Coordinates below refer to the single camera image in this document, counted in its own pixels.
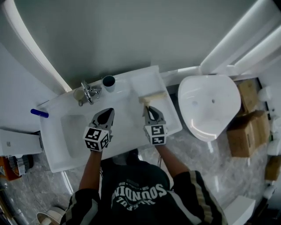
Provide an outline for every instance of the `cup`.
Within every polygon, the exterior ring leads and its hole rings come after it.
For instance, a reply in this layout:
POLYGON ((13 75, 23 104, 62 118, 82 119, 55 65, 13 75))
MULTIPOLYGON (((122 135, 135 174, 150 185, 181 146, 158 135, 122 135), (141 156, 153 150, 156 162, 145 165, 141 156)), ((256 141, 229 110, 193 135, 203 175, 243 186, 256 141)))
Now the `cup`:
POLYGON ((85 99, 84 91, 81 87, 77 88, 74 93, 73 97, 78 101, 79 106, 83 106, 83 104, 87 101, 85 99))
POLYGON ((106 76, 104 79, 102 79, 102 84, 104 85, 104 88, 108 92, 114 92, 114 89, 115 89, 115 78, 114 78, 114 76, 106 76))

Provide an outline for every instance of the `faucet handle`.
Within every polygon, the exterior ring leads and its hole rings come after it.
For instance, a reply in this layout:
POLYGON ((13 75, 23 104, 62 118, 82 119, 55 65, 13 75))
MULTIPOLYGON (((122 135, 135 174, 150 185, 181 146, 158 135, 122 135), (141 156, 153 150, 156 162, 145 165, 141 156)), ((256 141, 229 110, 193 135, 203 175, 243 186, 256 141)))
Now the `faucet handle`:
POLYGON ((92 100, 92 97, 91 97, 91 94, 90 94, 91 93, 90 85, 88 85, 85 80, 82 80, 81 86, 83 88, 83 91, 84 91, 84 94, 86 96, 86 99, 88 100, 90 105, 92 105, 93 104, 93 100, 92 100))
POLYGON ((92 87, 92 91, 95 93, 95 95, 97 95, 97 98, 100 97, 101 90, 102 90, 101 86, 93 86, 92 87))

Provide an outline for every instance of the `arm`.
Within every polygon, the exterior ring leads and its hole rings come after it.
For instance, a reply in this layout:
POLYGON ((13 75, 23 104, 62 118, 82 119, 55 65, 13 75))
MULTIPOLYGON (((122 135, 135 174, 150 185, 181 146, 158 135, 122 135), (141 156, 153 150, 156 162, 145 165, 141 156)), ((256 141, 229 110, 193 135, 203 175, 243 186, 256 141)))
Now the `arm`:
POLYGON ((92 151, 80 182, 79 191, 72 195, 61 224, 88 225, 98 221, 100 165, 101 152, 92 151))
POLYGON ((174 178, 178 174, 189 171, 188 167, 180 162, 165 145, 156 145, 155 147, 162 157, 165 165, 167 166, 167 169, 172 178, 174 178))
POLYGON ((82 176, 79 190, 95 189, 99 190, 100 186, 100 167, 101 167, 101 152, 91 151, 90 157, 86 164, 84 174, 82 176))
POLYGON ((226 225, 227 221, 214 196, 209 192, 201 174, 189 171, 164 145, 156 145, 167 169, 174 180, 174 192, 184 206, 200 218, 204 224, 226 225))

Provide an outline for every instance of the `gray wall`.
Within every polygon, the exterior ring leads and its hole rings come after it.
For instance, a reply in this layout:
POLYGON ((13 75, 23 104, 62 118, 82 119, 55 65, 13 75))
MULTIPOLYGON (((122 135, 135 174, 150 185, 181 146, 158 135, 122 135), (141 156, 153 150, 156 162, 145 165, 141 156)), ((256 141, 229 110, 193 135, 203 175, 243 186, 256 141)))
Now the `gray wall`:
POLYGON ((51 64, 80 80, 199 65, 255 0, 16 0, 51 64))

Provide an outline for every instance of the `cardboard box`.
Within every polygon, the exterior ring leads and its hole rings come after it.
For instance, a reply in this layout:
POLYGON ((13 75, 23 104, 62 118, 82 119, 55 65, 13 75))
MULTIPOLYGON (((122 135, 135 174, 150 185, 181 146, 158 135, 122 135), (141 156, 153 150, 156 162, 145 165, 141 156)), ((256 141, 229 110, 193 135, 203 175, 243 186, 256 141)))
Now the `cardboard box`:
POLYGON ((237 85, 241 96, 241 108, 238 116, 250 113, 258 103, 258 94, 253 80, 246 80, 237 85))
POLYGON ((281 156, 273 156, 267 163, 264 178, 269 181, 276 181, 280 174, 281 156))
POLYGON ((227 138, 233 157, 250 157, 268 141, 270 126, 265 111, 254 111, 236 117, 227 130, 227 138))

